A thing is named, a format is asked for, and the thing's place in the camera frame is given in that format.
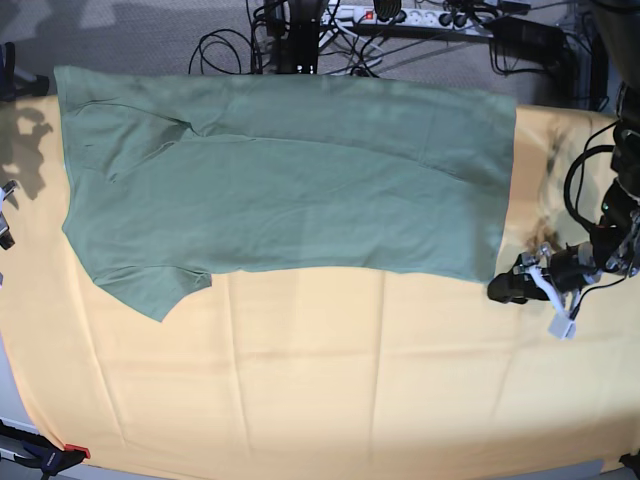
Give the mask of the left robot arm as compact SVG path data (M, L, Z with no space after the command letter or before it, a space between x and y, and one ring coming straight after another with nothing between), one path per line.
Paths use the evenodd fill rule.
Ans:
M575 296L596 288L601 275L622 281L639 273L639 3L590 1L590 13L607 54L621 75L611 145L587 145L573 161L563 185L563 200L570 217L589 235L579 245L568 245L547 257L520 254L511 269L488 285L487 296L499 303L525 304ZM579 195L571 188L586 160L610 153L616 173L601 203L601 217L593 222L578 211Z

